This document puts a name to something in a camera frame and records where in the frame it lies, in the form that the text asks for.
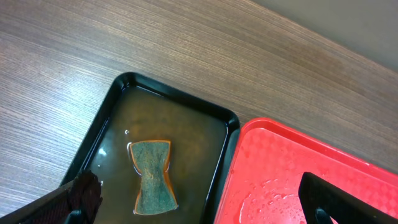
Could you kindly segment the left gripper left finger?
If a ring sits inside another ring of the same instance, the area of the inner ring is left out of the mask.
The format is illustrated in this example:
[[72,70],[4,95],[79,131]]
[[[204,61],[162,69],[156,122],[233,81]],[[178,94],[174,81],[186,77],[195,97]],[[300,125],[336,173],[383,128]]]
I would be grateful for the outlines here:
[[1,218],[15,224],[93,224],[102,203],[101,183],[90,170]]

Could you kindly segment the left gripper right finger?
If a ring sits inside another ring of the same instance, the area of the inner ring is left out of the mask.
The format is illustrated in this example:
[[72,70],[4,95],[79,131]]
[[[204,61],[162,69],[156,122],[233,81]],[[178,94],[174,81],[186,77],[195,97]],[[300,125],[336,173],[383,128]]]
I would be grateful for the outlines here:
[[303,173],[298,196],[308,224],[397,224],[396,218],[310,172]]

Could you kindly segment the orange green scrub sponge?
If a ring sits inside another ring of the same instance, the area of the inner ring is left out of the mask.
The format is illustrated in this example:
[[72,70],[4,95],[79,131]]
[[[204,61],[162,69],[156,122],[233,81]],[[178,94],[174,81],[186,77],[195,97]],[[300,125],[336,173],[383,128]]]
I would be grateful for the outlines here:
[[140,187],[134,206],[137,215],[158,215],[178,208],[169,177],[171,141],[146,140],[129,145]]

